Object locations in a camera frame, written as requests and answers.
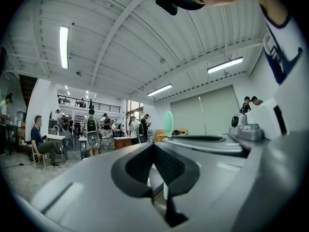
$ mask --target staircase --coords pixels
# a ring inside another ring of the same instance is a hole
[[[25,104],[28,109],[30,97],[34,89],[35,83],[37,82],[37,78],[29,77],[25,75],[19,75],[19,80],[20,80],[21,91],[24,96]]]

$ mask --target mint green object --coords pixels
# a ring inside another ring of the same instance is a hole
[[[174,127],[173,114],[172,112],[166,112],[164,114],[163,129],[166,131],[168,137],[172,137],[173,127]]]

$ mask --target fluorescent light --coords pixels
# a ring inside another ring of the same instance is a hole
[[[235,64],[239,64],[242,61],[243,61],[243,57],[240,57],[240,58],[236,58],[234,60],[225,62],[223,64],[219,64],[217,66],[211,67],[211,68],[208,69],[208,74],[222,70],[224,68],[230,67],[230,66],[235,65]]]
[[[60,27],[60,58],[64,69],[69,67],[68,62],[69,28]]]
[[[159,89],[157,89],[156,91],[151,92],[151,93],[149,93],[149,94],[147,94],[147,95],[148,95],[148,96],[153,96],[153,95],[155,95],[155,94],[157,94],[157,93],[160,93],[160,92],[162,92],[162,91],[164,91],[164,90],[167,90],[167,89],[169,89],[169,88],[171,88],[171,87],[173,87],[172,84],[168,84],[168,85],[166,85],[166,86],[164,86],[164,87],[162,87],[162,88],[159,88]]]

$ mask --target black cord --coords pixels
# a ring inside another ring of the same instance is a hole
[[[17,164],[17,165],[8,166],[8,167],[1,168],[1,169],[13,168],[13,167],[17,167],[17,166],[29,166],[29,165],[31,165],[31,164],[32,164],[32,162],[31,162],[30,164],[23,164],[23,163],[20,163],[20,164]]]

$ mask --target faucet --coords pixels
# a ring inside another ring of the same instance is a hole
[[[59,126],[54,126],[54,127],[53,127],[53,131],[55,131],[55,127],[58,127],[58,131],[57,131],[57,129],[56,129],[56,135],[59,135]]]

